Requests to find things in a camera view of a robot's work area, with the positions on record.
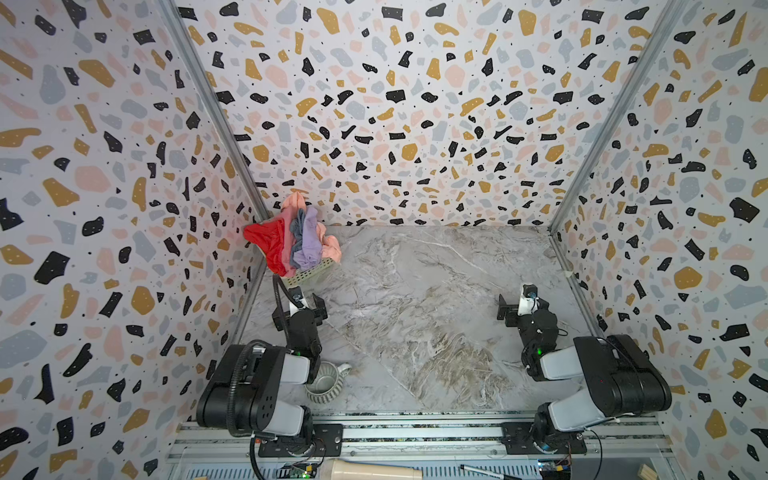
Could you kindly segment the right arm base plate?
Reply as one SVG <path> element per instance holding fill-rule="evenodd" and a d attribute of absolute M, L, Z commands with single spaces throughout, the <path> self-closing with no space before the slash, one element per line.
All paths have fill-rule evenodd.
<path fill-rule="evenodd" d="M 547 430 L 532 422 L 505 422 L 501 432 L 501 443 L 508 455 L 587 453 L 583 436 L 578 432 Z"/>

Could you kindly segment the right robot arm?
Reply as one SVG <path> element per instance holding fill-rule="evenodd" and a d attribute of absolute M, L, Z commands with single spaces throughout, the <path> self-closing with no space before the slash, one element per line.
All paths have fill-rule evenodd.
<path fill-rule="evenodd" d="M 569 397 L 540 405 L 528 429 L 518 427 L 510 435 L 508 450 L 583 453 L 579 436 L 587 429 L 671 407 L 671 387 L 630 336 L 579 336 L 570 346 L 558 347 L 557 340 L 567 333 L 535 285 L 523 285 L 515 304 L 500 296 L 497 319 L 518 332 L 521 364 L 530 378 L 582 382 Z"/>

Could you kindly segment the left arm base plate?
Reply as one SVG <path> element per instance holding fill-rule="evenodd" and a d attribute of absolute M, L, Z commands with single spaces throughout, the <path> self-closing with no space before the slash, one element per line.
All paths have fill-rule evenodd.
<path fill-rule="evenodd" d="M 335 458 L 341 455 L 344 426 L 339 423 L 321 423 L 304 426 L 296 436 L 277 436 L 262 442 L 257 450 L 259 458 Z"/>

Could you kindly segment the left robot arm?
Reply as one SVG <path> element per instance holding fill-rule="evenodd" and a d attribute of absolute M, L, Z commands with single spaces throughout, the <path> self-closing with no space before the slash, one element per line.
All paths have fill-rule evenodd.
<path fill-rule="evenodd" d="M 310 410 L 279 399 L 284 385 L 308 385 L 316 379 L 322 346 L 318 327 L 328 318 L 325 301 L 311 297 L 273 319 L 286 336 L 277 346 L 263 340 L 233 344 L 203 390 L 195 419 L 199 426 L 227 431 L 233 437 L 309 443 L 314 427 Z"/>

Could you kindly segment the lilac t shirt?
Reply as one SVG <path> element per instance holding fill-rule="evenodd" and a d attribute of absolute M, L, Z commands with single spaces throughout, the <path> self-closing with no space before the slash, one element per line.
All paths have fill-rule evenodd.
<path fill-rule="evenodd" d="M 312 206 L 307 207 L 303 222 L 303 253 L 305 256 L 303 270 L 318 265 L 322 260 L 321 243 L 316 233 L 316 225 L 317 210 Z"/>

